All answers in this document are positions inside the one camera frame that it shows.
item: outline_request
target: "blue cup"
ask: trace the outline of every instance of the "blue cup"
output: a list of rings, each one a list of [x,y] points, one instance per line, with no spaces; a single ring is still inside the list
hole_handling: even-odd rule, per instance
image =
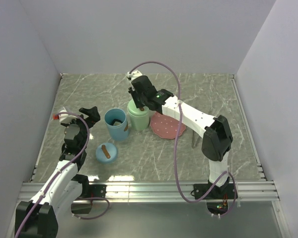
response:
[[[127,139],[129,135],[129,128],[126,113],[119,109],[110,109],[105,114],[105,123],[108,128],[111,138],[116,141]]]

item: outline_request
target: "cup handle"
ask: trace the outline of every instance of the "cup handle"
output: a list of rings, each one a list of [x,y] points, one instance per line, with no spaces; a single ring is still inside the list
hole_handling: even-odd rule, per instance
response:
[[[126,131],[126,130],[128,130],[128,122],[127,122],[127,125],[126,125],[124,131]]]

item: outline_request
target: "pink dotted plate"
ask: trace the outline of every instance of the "pink dotted plate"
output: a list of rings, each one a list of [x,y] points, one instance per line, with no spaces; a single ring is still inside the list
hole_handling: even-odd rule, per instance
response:
[[[153,132],[160,136],[162,139],[174,139],[177,133],[179,121],[171,117],[155,113],[150,122],[150,126]],[[179,136],[185,130],[185,125],[182,124],[180,128]]]

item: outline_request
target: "metal frame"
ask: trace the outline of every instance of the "metal frame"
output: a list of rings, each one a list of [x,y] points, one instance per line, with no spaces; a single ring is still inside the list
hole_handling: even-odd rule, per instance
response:
[[[240,96],[239,96],[239,93],[238,93],[238,90],[237,90],[237,86],[236,86],[236,82],[235,82],[235,75],[230,74],[230,78],[231,78],[231,82],[232,82],[232,85],[233,85],[234,92],[236,94],[236,98],[237,98],[237,102],[238,102],[238,105],[239,105],[239,108],[240,108],[240,112],[242,113],[244,124],[246,126],[247,134],[248,134],[250,143],[251,143],[252,148],[253,148],[253,152],[254,152],[256,161],[257,161],[258,164],[260,164],[258,153],[257,153],[255,143],[254,143],[254,140],[253,140],[253,136],[252,136],[252,133],[250,131],[250,127],[249,127],[249,124],[247,122],[247,118],[246,118],[246,114],[245,114],[245,111],[244,111],[244,108],[243,108],[243,104],[242,104],[242,101],[240,99]]]
[[[188,197],[193,190],[193,184],[207,181],[184,181],[181,189]],[[110,202],[137,202],[137,203],[162,203],[185,202],[180,196],[174,181],[162,182],[90,182],[90,184],[105,184],[106,198]],[[18,202],[28,201],[44,185],[44,183],[24,183],[18,198]],[[273,181],[240,181],[237,182],[240,201],[279,201],[279,196]]]
[[[272,204],[276,215],[277,223],[283,238],[291,238],[292,235],[288,227],[288,223],[287,223],[284,211],[282,209],[281,202],[273,201]]]

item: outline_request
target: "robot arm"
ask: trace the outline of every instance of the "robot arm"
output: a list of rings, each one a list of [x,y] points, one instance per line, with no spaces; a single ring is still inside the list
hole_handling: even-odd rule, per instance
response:
[[[127,73],[127,78],[131,82],[128,92],[132,95],[137,108],[147,106],[152,111],[179,120],[179,104],[181,104],[182,123],[203,138],[202,153],[209,159],[210,183],[214,183],[224,171],[227,171],[228,152],[233,136],[224,116],[216,118],[205,114],[179,101],[175,95],[165,89],[157,91],[148,77],[139,71],[134,71],[132,74]],[[225,187],[227,184],[228,176],[224,175],[216,185]]]
[[[93,127],[100,120],[97,107],[91,109],[81,108],[79,111],[88,115],[85,119],[83,115],[80,115],[80,117],[84,119],[89,128]],[[30,201],[22,201],[18,204],[15,213],[15,232],[17,232],[22,221],[29,214],[29,210],[35,203],[40,201],[40,196],[44,195],[44,198],[38,203],[24,224],[19,238],[55,238],[58,231],[58,221],[62,215],[78,197],[88,196],[88,177],[77,174],[84,164],[86,152],[83,151],[75,161],[71,162],[84,148],[87,141],[86,126],[81,120],[71,116],[59,117],[59,119],[61,125],[66,127],[59,162],[41,190]],[[54,178],[55,174],[59,173],[65,165],[67,167]]]

